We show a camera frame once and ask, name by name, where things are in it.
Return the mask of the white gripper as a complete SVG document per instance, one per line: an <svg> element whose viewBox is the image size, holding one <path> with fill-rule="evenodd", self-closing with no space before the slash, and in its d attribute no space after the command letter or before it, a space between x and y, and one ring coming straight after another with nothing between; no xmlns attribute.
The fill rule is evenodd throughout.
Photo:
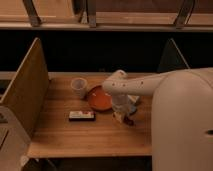
<svg viewBox="0 0 213 171"><path fill-rule="evenodd" d="M113 117L119 122L124 122L124 115L128 115L130 113L130 105L129 102L126 101L124 103L116 103L115 101L112 102L112 109L115 111L113 113Z"/></svg>

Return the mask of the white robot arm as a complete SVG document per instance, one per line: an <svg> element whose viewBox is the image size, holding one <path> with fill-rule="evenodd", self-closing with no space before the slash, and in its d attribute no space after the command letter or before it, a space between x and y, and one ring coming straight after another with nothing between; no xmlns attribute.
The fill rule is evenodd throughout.
<svg viewBox="0 0 213 171"><path fill-rule="evenodd" d="M153 97L153 171L213 171L213 68L133 79L118 70L102 86L113 97Z"/></svg>

